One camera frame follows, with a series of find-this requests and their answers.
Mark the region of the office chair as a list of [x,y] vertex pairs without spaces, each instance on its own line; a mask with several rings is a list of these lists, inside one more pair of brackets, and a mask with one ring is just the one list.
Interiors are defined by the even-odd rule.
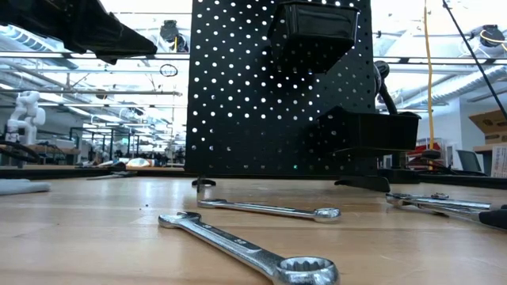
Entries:
[[462,168],[464,171],[481,173],[482,168],[478,162],[475,152],[468,150],[457,150]]

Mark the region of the black gooseneck desk lamp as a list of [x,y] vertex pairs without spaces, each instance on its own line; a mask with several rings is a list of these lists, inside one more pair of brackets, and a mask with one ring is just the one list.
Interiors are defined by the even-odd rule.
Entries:
[[[390,115],[397,115],[398,110],[388,92],[385,79],[390,73],[388,63],[384,61],[374,62],[375,93],[379,95],[386,105]],[[406,167],[406,152],[398,152],[391,155],[391,166],[379,168],[378,174],[388,179],[390,184],[419,184],[417,174]]]

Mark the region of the wide black pegboard bin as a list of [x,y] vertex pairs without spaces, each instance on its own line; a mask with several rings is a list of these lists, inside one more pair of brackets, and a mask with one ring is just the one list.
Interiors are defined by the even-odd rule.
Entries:
[[391,154],[414,150],[420,116],[350,112],[334,107],[318,118],[318,145],[332,154]]

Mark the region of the thin black pole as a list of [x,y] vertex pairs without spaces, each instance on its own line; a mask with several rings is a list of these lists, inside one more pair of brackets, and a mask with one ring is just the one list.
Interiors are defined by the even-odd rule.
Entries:
[[441,0],[442,1],[442,5],[443,7],[447,10],[449,16],[451,17],[452,19],[452,22],[453,24],[455,25],[456,29],[458,30],[458,33],[460,34],[463,42],[465,43],[466,47],[467,47],[467,50],[470,52],[471,54],[471,57],[472,59],[475,61],[475,65],[477,66],[480,74],[482,75],[482,78],[484,80],[484,82],[486,83],[491,95],[493,96],[494,100],[496,101],[497,103],[497,106],[499,107],[502,115],[505,117],[505,119],[507,120],[507,111],[505,110],[505,108],[503,107],[500,99],[498,98],[498,95],[496,93],[496,91],[494,90],[488,76],[486,75],[486,72],[484,71],[484,69],[482,68],[482,64],[479,62],[475,52],[473,51],[471,45],[468,43],[467,41],[467,38],[465,37],[464,33],[463,33],[463,30],[460,28],[456,18],[454,17],[454,15],[452,14],[452,11],[451,11],[451,8],[448,6],[446,0]]

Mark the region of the chrome combination wrench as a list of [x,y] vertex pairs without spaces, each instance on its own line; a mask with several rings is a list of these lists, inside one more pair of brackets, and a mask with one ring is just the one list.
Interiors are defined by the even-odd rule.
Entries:
[[333,223],[341,216],[341,211],[336,207],[325,207],[307,211],[290,207],[276,207],[255,203],[235,203],[229,202],[225,199],[201,199],[197,201],[197,206],[203,208],[221,208],[263,213],[268,215],[288,216],[298,219],[310,219],[320,223]]
[[318,256],[282,257],[201,221],[196,212],[159,215],[164,228],[180,228],[270,279],[273,285],[340,285],[335,263]]

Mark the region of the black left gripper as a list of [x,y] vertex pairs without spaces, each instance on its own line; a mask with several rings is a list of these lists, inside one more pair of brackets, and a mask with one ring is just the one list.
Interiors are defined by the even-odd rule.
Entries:
[[99,0],[0,0],[0,25],[60,40],[67,50],[91,51],[110,64],[158,50],[108,13]]

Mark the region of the white humanoid robot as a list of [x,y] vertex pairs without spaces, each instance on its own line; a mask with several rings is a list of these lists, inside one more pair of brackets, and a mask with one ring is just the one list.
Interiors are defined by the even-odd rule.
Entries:
[[40,93],[24,91],[16,99],[14,112],[7,120],[6,141],[35,145],[37,128],[43,126],[46,112],[39,106]]

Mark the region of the black metal peg board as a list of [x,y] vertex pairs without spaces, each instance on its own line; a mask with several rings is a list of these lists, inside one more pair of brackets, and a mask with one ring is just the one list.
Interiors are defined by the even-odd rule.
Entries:
[[374,154],[318,145],[334,107],[375,113],[372,0],[302,0],[360,10],[356,43],[326,73],[284,74],[267,38],[291,0],[193,0],[185,169],[205,174],[379,175]]

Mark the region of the white printed sign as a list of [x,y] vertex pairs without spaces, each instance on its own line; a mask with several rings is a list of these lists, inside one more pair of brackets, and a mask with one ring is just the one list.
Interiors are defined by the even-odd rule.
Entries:
[[507,178],[507,145],[493,147],[491,176]]

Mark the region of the black-handled slip-joint pliers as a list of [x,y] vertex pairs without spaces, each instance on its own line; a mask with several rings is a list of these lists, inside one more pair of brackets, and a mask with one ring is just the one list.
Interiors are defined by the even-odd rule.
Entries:
[[456,216],[507,230],[507,204],[451,199],[444,193],[419,196],[387,193],[386,201],[396,207],[417,207],[439,215]]

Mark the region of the grey blue work glove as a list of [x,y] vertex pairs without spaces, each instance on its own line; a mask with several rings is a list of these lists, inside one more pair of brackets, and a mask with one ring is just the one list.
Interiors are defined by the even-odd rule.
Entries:
[[49,192],[51,184],[27,179],[0,179],[0,196]]

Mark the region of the red bin rack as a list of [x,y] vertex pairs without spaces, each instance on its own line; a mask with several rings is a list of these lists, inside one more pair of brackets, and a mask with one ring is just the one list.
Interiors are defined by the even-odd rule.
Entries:
[[412,158],[415,158],[415,157],[420,157],[421,156],[421,152],[423,150],[427,150],[427,149],[434,149],[434,150],[439,150],[440,153],[441,153],[441,157],[442,157],[442,148],[440,146],[439,143],[435,142],[433,145],[431,145],[430,143],[429,144],[426,144],[426,145],[419,145],[419,146],[416,146],[416,148],[412,151],[409,151],[407,153],[407,156],[408,157],[412,157]]

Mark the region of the tapered black pegboard bin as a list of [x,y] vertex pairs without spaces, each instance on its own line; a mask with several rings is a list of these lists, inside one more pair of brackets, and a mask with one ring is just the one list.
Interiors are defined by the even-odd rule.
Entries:
[[360,10],[291,0],[276,6],[267,38],[275,70],[284,74],[321,74],[356,43]]

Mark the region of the brown cardboard box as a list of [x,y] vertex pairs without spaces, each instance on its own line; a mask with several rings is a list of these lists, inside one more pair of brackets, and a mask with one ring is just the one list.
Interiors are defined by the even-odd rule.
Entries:
[[507,143],[507,119],[501,110],[475,114],[469,119],[484,134],[486,145]]

